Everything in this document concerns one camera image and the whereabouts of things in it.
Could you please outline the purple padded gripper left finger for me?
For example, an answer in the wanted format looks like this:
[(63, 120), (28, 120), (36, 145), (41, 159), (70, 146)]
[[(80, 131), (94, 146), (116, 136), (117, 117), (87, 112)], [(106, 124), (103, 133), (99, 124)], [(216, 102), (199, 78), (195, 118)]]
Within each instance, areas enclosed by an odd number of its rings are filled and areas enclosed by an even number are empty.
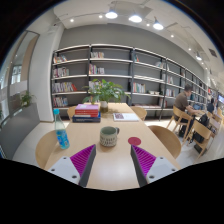
[(93, 144), (71, 157), (62, 156), (48, 171), (74, 184), (85, 187), (89, 180), (95, 156), (96, 145)]

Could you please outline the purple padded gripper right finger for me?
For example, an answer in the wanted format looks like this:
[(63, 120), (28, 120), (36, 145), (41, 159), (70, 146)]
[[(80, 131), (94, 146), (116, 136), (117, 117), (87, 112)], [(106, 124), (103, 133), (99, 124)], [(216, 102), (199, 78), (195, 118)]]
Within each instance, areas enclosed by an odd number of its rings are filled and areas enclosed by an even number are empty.
[(131, 146), (131, 157), (141, 187), (177, 171), (165, 157), (156, 157), (135, 145)]

